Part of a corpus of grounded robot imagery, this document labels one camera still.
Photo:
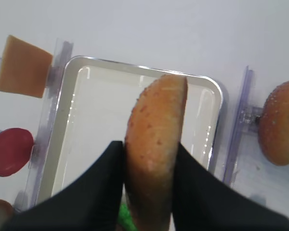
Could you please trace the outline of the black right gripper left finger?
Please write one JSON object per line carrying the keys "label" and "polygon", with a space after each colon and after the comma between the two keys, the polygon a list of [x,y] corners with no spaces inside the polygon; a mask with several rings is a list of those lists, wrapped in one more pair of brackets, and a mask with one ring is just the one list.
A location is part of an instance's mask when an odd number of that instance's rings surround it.
{"label": "black right gripper left finger", "polygon": [[3,231],[114,231],[123,187],[123,143],[112,141],[76,181],[6,222]]}

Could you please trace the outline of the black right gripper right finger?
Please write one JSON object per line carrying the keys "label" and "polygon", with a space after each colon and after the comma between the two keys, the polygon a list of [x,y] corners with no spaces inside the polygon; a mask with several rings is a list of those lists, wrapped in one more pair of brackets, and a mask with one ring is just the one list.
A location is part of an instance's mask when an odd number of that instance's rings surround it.
{"label": "black right gripper right finger", "polygon": [[179,145],[172,215],[177,231],[289,231],[289,219],[236,193]]}

